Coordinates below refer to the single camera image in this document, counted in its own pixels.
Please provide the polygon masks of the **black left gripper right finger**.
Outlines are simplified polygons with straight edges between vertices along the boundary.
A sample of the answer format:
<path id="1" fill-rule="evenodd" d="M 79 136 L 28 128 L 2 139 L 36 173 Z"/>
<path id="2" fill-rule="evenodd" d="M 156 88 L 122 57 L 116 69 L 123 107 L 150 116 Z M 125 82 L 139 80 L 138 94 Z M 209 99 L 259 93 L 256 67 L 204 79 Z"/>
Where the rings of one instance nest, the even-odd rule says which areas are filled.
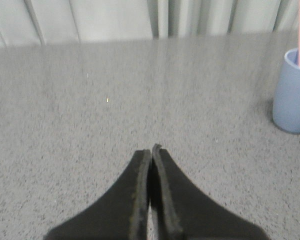
<path id="1" fill-rule="evenodd" d="M 256 224 L 203 193 L 160 144 L 152 148 L 151 207 L 160 240 L 265 240 Z"/>

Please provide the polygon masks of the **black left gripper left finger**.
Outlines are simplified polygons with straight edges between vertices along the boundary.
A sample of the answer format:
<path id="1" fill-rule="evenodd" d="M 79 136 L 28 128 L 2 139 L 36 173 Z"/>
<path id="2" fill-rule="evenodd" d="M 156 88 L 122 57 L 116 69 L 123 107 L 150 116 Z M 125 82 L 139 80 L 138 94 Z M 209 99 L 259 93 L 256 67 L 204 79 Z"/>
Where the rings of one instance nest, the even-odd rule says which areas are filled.
<path id="1" fill-rule="evenodd" d="M 47 240 L 145 240 L 151 152 L 134 152 L 117 181 L 91 206 L 51 229 Z"/>

